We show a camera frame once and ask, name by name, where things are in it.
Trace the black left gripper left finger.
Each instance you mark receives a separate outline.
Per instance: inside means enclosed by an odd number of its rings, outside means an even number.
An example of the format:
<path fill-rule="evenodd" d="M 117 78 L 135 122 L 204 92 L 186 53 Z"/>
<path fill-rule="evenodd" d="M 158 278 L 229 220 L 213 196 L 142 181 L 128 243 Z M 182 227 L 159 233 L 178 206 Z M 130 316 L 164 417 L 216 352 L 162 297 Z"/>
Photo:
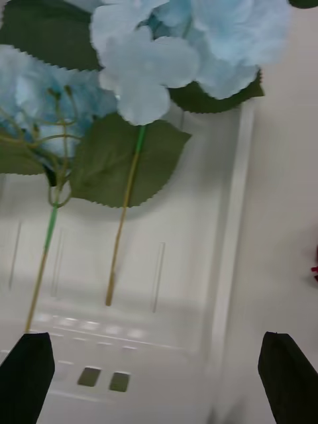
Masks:
<path fill-rule="evenodd" d="M 50 335 L 24 334 L 0 367 L 0 422 L 36 423 L 54 372 Z"/>

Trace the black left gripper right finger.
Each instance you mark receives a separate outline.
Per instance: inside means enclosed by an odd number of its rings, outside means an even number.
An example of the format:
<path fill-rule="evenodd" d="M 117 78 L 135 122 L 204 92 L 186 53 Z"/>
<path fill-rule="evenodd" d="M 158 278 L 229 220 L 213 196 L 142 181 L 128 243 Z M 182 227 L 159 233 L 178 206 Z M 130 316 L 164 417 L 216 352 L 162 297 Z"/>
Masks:
<path fill-rule="evenodd" d="M 258 373 L 276 423 L 316 423 L 317 371 L 288 335 L 264 335 Z"/>

